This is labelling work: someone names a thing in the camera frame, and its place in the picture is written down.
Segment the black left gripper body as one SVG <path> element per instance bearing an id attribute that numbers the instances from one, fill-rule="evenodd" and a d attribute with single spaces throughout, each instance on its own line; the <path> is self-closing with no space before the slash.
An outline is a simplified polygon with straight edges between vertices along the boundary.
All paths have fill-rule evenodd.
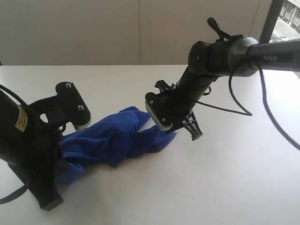
<path id="1" fill-rule="evenodd" d="M 51 130 L 40 118 L 7 117 L 7 163 L 29 187 L 38 167 L 51 159 L 58 146 L 58 130 Z"/>

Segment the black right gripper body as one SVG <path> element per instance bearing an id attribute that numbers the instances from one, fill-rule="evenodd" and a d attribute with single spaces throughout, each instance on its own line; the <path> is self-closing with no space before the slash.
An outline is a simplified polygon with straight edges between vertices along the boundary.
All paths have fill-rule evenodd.
<path id="1" fill-rule="evenodd" d="M 195 97 L 188 90 L 165 90 L 161 92 L 163 109 L 161 130 L 176 131 L 184 128 L 184 122 L 195 106 Z"/>

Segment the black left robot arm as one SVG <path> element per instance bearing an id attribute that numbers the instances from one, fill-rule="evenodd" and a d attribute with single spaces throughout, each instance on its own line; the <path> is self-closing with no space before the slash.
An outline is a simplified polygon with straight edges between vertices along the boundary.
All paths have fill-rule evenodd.
<path id="1" fill-rule="evenodd" d="M 0 158 L 22 181 L 23 186 L 1 198 L 9 203 L 26 191 L 41 209 L 51 211 L 63 203 L 56 176 L 65 165 L 59 147 L 58 128 L 50 128 L 13 91 L 0 87 Z"/>

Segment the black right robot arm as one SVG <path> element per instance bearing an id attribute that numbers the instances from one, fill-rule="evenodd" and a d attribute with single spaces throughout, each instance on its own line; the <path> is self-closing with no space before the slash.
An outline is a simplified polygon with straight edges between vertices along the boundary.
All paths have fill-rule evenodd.
<path id="1" fill-rule="evenodd" d="M 299 40 L 260 44 L 252 37 L 235 36 L 212 44 L 196 42 L 178 83 L 169 86 L 159 81 L 156 84 L 160 105 L 152 113 L 158 127 L 166 131 L 185 128 L 193 140 L 198 139 L 202 132 L 193 107 L 210 85 L 222 76 L 249 77 L 263 69 L 299 71 Z"/>

